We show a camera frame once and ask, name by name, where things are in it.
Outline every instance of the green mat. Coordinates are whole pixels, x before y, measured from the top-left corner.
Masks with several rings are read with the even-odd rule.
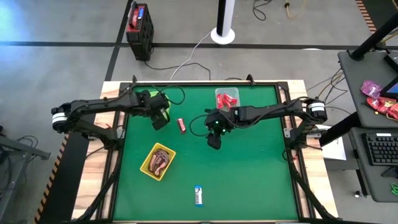
[[[115,221],[297,219],[289,167],[282,158],[280,119],[227,133],[219,151],[189,130],[180,134],[177,118],[183,118],[188,126],[194,117],[205,114],[205,108],[215,107],[215,89],[225,87],[183,86],[185,102],[172,105],[171,122],[159,131],[153,129],[149,118],[129,118]],[[273,86],[238,89],[241,106],[277,103]],[[165,93],[176,102],[182,99],[177,88]],[[204,118],[194,123],[196,133],[207,132],[203,122]],[[177,153],[160,182],[139,170],[157,142]],[[195,185],[203,187],[203,207],[195,206]]]

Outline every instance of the black metal frame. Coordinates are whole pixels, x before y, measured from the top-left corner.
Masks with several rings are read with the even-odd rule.
[[[280,91],[279,89],[284,91],[285,97],[286,97],[286,101],[290,101],[290,95],[289,95],[289,88],[288,88],[288,84],[287,82],[269,82],[269,83],[264,83],[264,82],[257,82],[254,83],[252,80],[251,76],[248,76],[248,80],[249,82],[226,82],[226,81],[219,81],[219,82],[140,82],[140,84],[142,86],[145,86],[145,84],[148,85],[155,85],[155,86],[167,86],[170,84],[173,85],[179,85],[179,86],[209,86],[209,85],[216,85],[216,86],[248,86],[248,85],[261,85],[261,86],[273,86],[275,88],[275,93],[277,96],[277,100],[278,103],[282,102],[282,98],[280,95]],[[119,91],[125,89],[125,87],[127,87],[129,83],[121,83],[120,87],[119,87]],[[127,129],[127,124],[128,124],[128,119],[129,116],[125,116],[124,117],[124,124],[123,127],[124,129]],[[115,119],[114,119],[114,125],[118,123],[119,121],[119,116],[115,115]],[[293,116],[290,117],[290,122],[292,123],[292,128],[296,127],[295,124],[295,119]],[[286,122],[284,118],[280,119],[280,123],[282,125],[283,128],[286,128]],[[108,159],[109,155],[112,156],[111,153],[107,154],[107,159],[106,159],[106,163],[105,163],[105,170],[104,170],[104,176],[108,176],[109,175],[109,168],[110,167],[110,163],[111,163],[111,158]],[[305,183],[308,185],[308,177],[307,177],[307,172],[305,170],[305,164],[304,164],[304,159],[303,159],[303,154],[301,151],[298,152],[297,154],[298,157],[298,163],[300,166],[300,173],[305,181]],[[123,158],[123,149],[119,150],[118,153],[118,158],[117,161],[121,161],[121,159]],[[288,162],[288,166],[289,166],[289,171],[292,170],[293,166],[291,163]],[[118,182],[119,182],[119,175],[120,175],[120,169],[118,170],[118,173],[116,174],[116,178],[113,182],[113,188],[112,188],[112,192],[111,192],[111,199],[110,199],[110,204],[109,204],[109,211],[108,211],[108,217],[107,218],[101,218],[101,214],[102,211],[98,211],[97,213],[100,213],[100,215],[96,216],[96,221],[95,223],[109,223],[113,221],[113,215],[114,215],[114,208],[115,208],[115,203],[116,203],[116,195],[118,193]],[[303,210],[302,210],[302,204],[300,201],[300,193],[299,193],[299,187],[297,186],[296,180],[293,178],[293,175],[290,174],[290,180],[292,182],[292,190],[294,193],[294,200],[295,200],[295,204],[296,204],[296,209],[297,209],[297,218],[299,220],[301,220],[303,217]],[[307,206],[308,206],[308,211],[310,214],[310,218],[315,218],[315,210],[313,205],[311,204],[311,202],[307,199]]]

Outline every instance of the gray floor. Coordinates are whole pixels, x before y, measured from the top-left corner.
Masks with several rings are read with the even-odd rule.
[[[155,42],[197,42],[216,24],[215,0],[148,0],[155,24]],[[293,1],[298,9],[300,1]],[[127,0],[3,0],[0,1],[0,41],[115,42]],[[283,0],[264,6],[265,22],[254,18],[252,1],[237,0],[233,29],[234,43],[240,44],[323,44],[358,45],[369,30],[355,0],[309,1],[295,20],[286,17]],[[29,21],[20,29],[16,24]],[[52,131],[50,109],[74,99],[100,95],[113,48],[101,47],[0,47],[0,124],[16,139],[33,134],[39,147],[52,152],[48,161],[34,160],[28,169],[28,181],[21,186],[11,220],[31,222],[43,194],[62,136]],[[155,49],[154,67],[178,65],[189,57],[191,49]],[[245,50],[197,49],[193,62],[211,69],[214,80],[227,77],[255,79],[304,79],[310,87],[338,69],[337,51],[332,50]],[[129,48],[121,48],[112,80],[168,80],[172,70],[155,71],[135,61]],[[185,67],[175,80],[206,80],[200,67]],[[347,88],[346,83],[339,84]],[[308,92],[316,96],[323,88]],[[334,91],[330,99],[337,96]],[[345,94],[330,106],[349,112],[354,106]],[[328,109],[328,124],[347,114]],[[353,197],[359,189],[355,173],[329,172],[333,195],[340,217],[347,220],[398,223],[397,204],[375,203],[371,198]]]

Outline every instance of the yellow tray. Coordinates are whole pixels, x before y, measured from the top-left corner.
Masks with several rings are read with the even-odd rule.
[[[170,156],[170,162],[169,164],[167,164],[166,168],[163,170],[162,174],[160,175],[160,177],[155,176],[151,171],[149,171],[148,169],[148,165],[150,163],[150,159],[152,158],[152,154],[155,152],[156,149],[163,149],[166,152],[169,153]],[[152,150],[150,151],[150,153],[148,154],[147,158],[145,159],[144,163],[141,165],[141,168],[139,170],[141,170],[141,172],[145,173],[146,175],[152,177],[153,179],[160,181],[162,180],[164,174],[166,173],[167,169],[169,168],[170,164],[172,163],[173,159],[175,156],[175,151],[167,148],[166,146],[162,145],[161,143],[156,143],[154,145],[154,147],[152,148]]]

